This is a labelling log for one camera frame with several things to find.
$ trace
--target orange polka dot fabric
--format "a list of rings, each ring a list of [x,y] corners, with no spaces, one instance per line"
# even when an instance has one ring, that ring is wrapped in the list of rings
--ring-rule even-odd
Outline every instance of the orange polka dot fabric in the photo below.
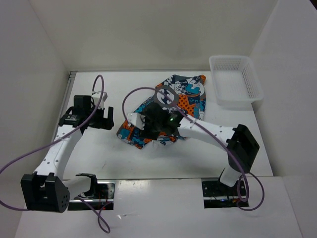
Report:
[[[204,84],[206,77],[199,75],[195,77],[184,77],[179,75],[172,75],[162,83],[156,86],[160,92],[166,94],[172,102],[160,93],[155,92],[152,97],[149,97],[142,103],[135,113],[140,113],[148,104],[157,103],[163,110],[172,114],[177,110],[172,105],[177,104],[185,114],[191,115],[199,120],[204,118],[206,107],[206,93]],[[124,142],[142,149],[146,144],[151,142],[151,139],[140,138],[140,130],[134,126],[129,126],[125,121],[117,132],[117,136]],[[177,139],[185,139],[181,136],[166,135],[161,132],[157,141],[163,145],[171,144]]]

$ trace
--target colorful cloth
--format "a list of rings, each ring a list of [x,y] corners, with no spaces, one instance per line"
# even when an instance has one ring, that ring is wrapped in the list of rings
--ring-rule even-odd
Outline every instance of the colorful cloth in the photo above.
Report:
[[[204,118],[205,107],[206,107],[206,94],[205,94],[205,83],[206,77],[204,75],[195,77],[184,77],[179,75],[172,75],[170,78],[165,80],[156,86],[159,91],[166,94],[173,102],[183,110],[185,114],[189,114],[199,120]],[[151,102],[158,103],[163,110],[172,114],[177,109],[169,106],[173,102],[168,100],[162,94],[155,92],[155,94],[149,97],[144,103],[142,103],[135,113],[140,113],[146,105]],[[147,138],[140,138],[140,130],[135,126],[129,126],[127,120],[122,124],[117,132],[117,136],[124,142],[134,145],[139,149],[142,149],[147,143],[152,141]],[[185,139],[181,136],[166,135],[161,132],[158,136],[157,141],[161,144],[171,144],[177,141],[177,139]]]

